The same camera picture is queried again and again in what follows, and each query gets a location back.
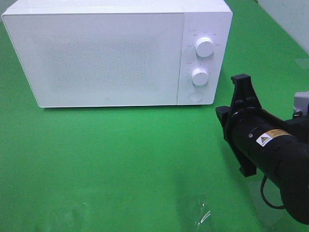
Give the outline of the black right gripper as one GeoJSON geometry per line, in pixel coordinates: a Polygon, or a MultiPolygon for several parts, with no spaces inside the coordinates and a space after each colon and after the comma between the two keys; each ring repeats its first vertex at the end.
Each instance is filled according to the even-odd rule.
{"type": "Polygon", "coordinates": [[[240,164],[240,172],[248,177],[255,175],[257,170],[250,146],[266,131],[284,129],[285,122],[261,107],[251,76],[243,73],[232,76],[231,80],[235,87],[231,107],[216,107],[215,112],[224,128],[225,140],[240,164]]]}

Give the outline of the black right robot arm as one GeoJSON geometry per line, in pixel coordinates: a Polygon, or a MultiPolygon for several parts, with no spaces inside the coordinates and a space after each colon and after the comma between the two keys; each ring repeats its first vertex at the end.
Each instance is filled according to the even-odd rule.
{"type": "Polygon", "coordinates": [[[257,170],[280,190],[282,206],[296,221],[309,222],[309,118],[283,121],[264,110],[247,74],[233,76],[230,106],[216,108],[224,139],[245,176],[257,170]]]}

